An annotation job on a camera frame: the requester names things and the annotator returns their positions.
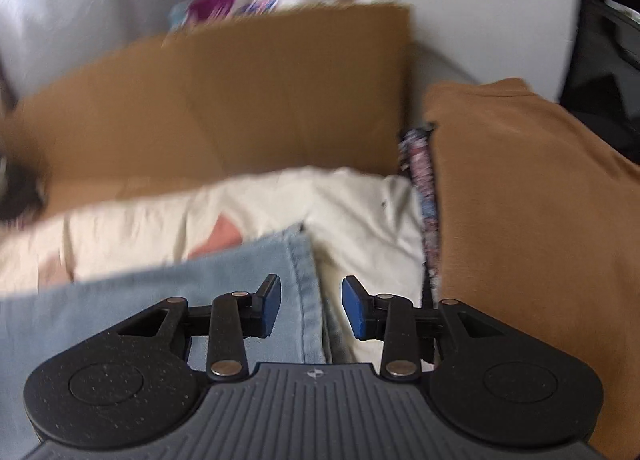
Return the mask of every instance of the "white bed sheet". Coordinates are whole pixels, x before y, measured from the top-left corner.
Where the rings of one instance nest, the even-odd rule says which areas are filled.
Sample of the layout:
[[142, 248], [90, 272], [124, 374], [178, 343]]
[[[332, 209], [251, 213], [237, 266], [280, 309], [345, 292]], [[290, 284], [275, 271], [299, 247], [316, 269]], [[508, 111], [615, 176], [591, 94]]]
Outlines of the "white bed sheet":
[[179, 263], [209, 237], [220, 214], [236, 224], [245, 241], [302, 221], [322, 294], [340, 319], [353, 358], [378, 366], [382, 344], [354, 339], [340, 286], [346, 275], [355, 275], [370, 294], [401, 295], [419, 305], [420, 208], [410, 182], [397, 176], [285, 170], [71, 211], [2, 242], [0, 296], [37, 292], [38, 268], [52, 255], [60, 254], [77, 282]]

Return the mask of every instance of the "cardboard box flap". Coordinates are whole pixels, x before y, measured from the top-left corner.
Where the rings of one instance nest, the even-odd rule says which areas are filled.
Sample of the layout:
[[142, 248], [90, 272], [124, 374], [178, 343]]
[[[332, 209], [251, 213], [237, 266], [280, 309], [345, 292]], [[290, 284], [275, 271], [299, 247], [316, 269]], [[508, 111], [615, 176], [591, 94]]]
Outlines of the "cardboard box flap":
[[408, 11], [392, 4], [221, 22], [87, 65], [24, 100], [0, 133], [55, 180], [392, 173], [409, 43]]

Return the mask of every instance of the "blue fabric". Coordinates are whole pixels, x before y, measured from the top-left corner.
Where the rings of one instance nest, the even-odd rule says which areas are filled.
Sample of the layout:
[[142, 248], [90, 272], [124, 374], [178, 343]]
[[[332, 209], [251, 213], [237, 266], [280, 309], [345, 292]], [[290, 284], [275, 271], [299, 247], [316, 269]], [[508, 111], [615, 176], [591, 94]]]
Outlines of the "blue fabric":
[[[190, 306], [206, 305], [226, 292], [256, 291], [269, 273], [280, 276], [282, 303], [271, 337], [244, 340], [250, 368], [326, 362], [318, 278], [300, 227], [177, 266], [0, 301], [0, 459], [21, 458], [38, 445], [22, 389], [40, 363], [159, 300], [181, 296]], [[204, 339], [193, 343], [192, 367], [204, 367], [205, 350]]]

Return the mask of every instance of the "brown garment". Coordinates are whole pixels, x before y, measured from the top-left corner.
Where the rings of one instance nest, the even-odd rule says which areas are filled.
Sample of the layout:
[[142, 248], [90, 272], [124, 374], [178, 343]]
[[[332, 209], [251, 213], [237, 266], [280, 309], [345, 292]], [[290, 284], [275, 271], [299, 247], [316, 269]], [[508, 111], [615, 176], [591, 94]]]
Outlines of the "brown garment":
[[519, 79], [425, 98], [442, 293], [588, 363], [591, 445], [640, 453], [640, 167]]

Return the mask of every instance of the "folded clothing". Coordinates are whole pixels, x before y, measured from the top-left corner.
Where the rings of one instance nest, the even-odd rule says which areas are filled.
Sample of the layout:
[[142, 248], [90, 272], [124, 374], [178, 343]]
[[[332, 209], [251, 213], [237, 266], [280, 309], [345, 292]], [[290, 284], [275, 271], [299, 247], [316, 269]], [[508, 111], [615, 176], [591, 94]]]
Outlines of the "folded clothing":
[[605, 400], [591, 445], [640, 452], [640, 167], [518, 79], [425, 99], [442, 296], [589, 364]]
[[346, 275], [356, 275], [373, 295], [389, 292], [420, 304], [422, 223], [411, 182], [399, 176], [314, 168], [98, 204], [39, 223], [0, 245], [0, 297], [36, 292], [38, 270], [52, 255], [60, 255], [76, 281], [175, 265], [209, 239], [220, 215], [238, 228], [243, 241], [303, 223], [322, 298], [327, 311], [337, 316], [338, 326], [330, 331], [344, 339], [349, 352], [336, 354], [334, 361], [378, 366], [382, 352], [381, 343], [353, 337], [340, 299]]
[[[38, 445], [22, 389], [39, 364], [167, 297], [206, 305], [226, 292], [257, 290], [269, 273], [280, 276], [282, 302], [271, 336], [244, 340], [250, 368], [324, 363], [318, 278], [299, 227], [180, 265], [0, 300], [0, 458], [21, 458]], [[194, 339], [191, 367], [203, 369], [205, 357], [206, 339]]]

